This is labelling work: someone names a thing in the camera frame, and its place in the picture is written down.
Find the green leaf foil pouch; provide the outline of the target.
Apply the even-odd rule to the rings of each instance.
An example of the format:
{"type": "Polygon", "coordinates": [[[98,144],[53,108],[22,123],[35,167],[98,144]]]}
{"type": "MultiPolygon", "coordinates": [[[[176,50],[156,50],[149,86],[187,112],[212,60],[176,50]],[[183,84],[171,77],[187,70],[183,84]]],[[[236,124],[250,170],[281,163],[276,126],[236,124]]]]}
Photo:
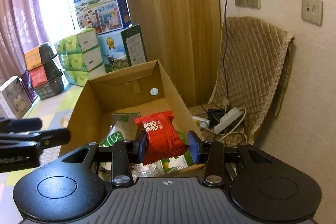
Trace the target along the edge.
{"type": "Polygon", "coordinates": [[[138,126],[134,124],[134,120],[140,116],[140,113],[112,113],[109,132],[99,143],[99,146],[112,147],[118,141],[135,140],[138,126]]]}

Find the red snack packet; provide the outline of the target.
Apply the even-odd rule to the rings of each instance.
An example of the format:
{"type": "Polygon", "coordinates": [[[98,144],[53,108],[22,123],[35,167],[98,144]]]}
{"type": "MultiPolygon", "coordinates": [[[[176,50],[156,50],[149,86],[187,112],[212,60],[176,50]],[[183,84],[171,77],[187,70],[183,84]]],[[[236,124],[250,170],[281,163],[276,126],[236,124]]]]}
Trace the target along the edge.
{"type": "Polygon", "coordinates": [[[166,111],[134,120],[135,125],[146,131],[147,146],[143,165],[178,157],[188,150],[188,145],[181,140],[172,124],[173,119],[173,112],[166,111]]]}

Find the clear bag with white pad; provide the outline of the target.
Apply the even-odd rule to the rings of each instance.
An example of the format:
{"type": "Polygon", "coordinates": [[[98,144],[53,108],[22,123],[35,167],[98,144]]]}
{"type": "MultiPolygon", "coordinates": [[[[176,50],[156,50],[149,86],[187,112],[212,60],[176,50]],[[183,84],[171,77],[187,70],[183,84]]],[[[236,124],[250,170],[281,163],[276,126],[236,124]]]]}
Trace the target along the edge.
{"type": "Polygon", "coordinates": [[[163,174],[164,171],[158,161],[148,165],[135,164],[132,170],[133,180],[138,177],[160,177],[163,174]]]}

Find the green white medicine box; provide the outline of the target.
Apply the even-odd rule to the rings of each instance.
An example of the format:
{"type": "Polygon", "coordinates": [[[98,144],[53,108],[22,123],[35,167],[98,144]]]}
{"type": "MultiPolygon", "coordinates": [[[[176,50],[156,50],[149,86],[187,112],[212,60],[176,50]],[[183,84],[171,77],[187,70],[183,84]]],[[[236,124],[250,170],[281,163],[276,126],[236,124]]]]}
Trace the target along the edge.
{"type": "Polygon", "coordinates": [[[172,173],[194,165],[191,154],[187,150],[184,154],[172,158],[161,159],[158,162],[160,174],[172,173]]]}

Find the beige plastic spoon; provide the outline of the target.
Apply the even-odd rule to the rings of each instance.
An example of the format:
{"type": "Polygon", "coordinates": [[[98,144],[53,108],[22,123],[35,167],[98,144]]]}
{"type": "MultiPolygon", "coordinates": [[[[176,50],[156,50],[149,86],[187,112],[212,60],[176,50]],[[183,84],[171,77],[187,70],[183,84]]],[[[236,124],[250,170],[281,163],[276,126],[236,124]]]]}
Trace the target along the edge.
{"type": "Polygon", "coordinates": [[[61,128],[66,128],[68,126],[69,119],[67,116],[62,116],[60,120],[60,127],[61,128]]]}

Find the white appliance box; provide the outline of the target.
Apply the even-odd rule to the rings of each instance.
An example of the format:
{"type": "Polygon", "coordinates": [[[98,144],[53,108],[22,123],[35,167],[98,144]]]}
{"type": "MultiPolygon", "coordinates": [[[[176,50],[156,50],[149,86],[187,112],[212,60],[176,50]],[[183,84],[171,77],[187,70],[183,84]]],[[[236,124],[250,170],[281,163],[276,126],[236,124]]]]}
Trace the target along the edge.
{"type": "Polygon", "coordinates": [[[21,119],[32,106],[17,76],[9,78],[0,89],[1,117],[21,119]]]}

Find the white power strip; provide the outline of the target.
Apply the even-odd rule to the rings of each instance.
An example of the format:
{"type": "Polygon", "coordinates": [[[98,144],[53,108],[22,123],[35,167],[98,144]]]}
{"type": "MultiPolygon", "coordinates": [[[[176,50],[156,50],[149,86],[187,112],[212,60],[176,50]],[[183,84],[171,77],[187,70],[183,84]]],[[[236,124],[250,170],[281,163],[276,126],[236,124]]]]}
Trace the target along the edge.
{"type": "Polygon", "coordinates": [[[232,108],[227,114],[225,114],[218,125],[214,127],[214,133],[220,134],[225,128],[227,128],[232,122],[237,120],[241,116],[241,112],[238,108],[232,108]]]}

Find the purple box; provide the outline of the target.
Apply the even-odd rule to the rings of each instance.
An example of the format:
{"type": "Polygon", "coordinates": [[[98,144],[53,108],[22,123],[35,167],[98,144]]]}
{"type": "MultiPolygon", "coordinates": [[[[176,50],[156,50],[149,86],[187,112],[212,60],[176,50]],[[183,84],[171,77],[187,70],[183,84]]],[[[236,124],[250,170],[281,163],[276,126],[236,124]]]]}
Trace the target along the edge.
{"type": "Polygon", "coordinates": [[[38,98],[38,94],[35,92],[32,82],[31,82],[31,76],[28,71],[24,71],[24,73],[21,75],[21,83],[23,85],[23,88],[30,100],[31,103],[34,103],[34,101],[38,98]]]}

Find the black stacked food containers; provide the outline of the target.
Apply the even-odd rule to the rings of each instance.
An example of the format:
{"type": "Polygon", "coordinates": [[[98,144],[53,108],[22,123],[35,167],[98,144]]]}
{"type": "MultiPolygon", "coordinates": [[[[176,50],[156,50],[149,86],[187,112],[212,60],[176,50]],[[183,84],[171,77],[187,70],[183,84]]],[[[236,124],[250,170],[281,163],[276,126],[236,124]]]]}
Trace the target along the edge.
{"type": "Polygon", "coordinates": [[[63,73],[55,63],[56,53],[49,42],[24,53],[24,58],[31,85],[41,100],[64,91],[63,73]]]}

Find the brown cardboard box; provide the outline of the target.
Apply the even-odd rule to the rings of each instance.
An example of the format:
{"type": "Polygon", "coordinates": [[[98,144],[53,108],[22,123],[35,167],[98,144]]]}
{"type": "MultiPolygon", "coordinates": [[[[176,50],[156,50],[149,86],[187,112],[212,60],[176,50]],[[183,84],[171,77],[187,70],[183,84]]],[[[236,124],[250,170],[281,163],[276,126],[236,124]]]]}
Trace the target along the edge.
{"type": "Polygon", "coordinates": [[[99,180],[92,171],[99,143],[108,134],[112,113],[141,117],[172,111],[173,126],[187,145],[187,133],[198,128],[159,61],[151,61],[87,81],[72,112],[71,141],[61,148],[57,171],[74,182],[99,180]]]}

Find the green tissue pack stack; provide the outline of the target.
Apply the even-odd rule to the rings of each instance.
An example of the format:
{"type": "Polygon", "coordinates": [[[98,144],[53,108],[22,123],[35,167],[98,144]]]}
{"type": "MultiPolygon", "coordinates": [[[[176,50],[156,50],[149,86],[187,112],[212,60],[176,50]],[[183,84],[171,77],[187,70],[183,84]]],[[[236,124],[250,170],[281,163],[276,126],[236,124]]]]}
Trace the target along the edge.
{"type": "Polygon", "coordinates": [[[82,29],[54,46],[68,83],[83,87],[88,80],[106,74],[94,28],[82,29]]]}

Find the purple curtain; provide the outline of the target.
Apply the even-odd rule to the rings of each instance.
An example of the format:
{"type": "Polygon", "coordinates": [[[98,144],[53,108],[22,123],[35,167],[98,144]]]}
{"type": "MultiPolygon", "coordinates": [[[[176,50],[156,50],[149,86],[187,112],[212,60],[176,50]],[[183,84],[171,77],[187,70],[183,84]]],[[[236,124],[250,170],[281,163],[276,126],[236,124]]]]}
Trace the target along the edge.
{"type": "Polygon", "coordinates": [[[1,0],[1,84],[21,76],[24,53],[46,41],[39,0],[1,0]]]}

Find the quilted beige chair cover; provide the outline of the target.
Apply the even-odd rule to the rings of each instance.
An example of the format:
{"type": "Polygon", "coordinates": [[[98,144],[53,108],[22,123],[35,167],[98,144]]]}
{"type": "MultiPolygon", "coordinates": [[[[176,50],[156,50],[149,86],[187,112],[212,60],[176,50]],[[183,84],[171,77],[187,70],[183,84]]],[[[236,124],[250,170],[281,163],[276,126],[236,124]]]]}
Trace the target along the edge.
{"type": "Polygon", "coordinates": [[[245,114],[235,130],[202,131],[205,138],[237,146],[255,142],[270,110],[277,116],[288,86],[294,35],[255,17],[228,17],[222,27],[220,63],[209,100],[189,108],[205,117],[210,109],[236,107],[245,114]]]}

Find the green blue milk box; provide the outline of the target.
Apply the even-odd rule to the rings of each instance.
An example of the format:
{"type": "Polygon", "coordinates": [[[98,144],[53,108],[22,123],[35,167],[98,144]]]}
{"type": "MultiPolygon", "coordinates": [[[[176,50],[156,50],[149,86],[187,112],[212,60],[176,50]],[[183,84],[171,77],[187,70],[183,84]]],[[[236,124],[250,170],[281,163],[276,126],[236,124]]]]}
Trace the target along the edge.
{"type": "Polygon", "coordinates": [[[106,73],[147,62],[141,26],[98,34],[106,73]]]}

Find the blue milk carton box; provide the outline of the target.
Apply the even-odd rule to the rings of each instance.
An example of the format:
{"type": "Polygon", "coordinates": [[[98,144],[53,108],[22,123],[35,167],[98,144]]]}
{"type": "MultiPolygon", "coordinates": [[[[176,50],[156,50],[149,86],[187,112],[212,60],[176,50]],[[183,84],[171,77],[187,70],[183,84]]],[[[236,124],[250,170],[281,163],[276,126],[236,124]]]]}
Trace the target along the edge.
{"type": "Polygon", "coordinates": [[[81,28],[94,28],[97,34],[127,28],[131,18],[126,0],[73,0],[81,28]]]}

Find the brown wooden cabinet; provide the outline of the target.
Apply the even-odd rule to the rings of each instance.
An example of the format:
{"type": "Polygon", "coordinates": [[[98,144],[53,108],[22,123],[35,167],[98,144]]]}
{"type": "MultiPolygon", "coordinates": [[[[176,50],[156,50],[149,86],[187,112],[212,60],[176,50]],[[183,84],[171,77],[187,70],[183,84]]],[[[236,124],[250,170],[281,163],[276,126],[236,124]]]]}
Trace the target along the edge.
{"type": "Polygon", "coordinates": [[[149,60],[159,60],[187,106],[211,96],[219,64],[219,0],[127,0],[149,60]]]}

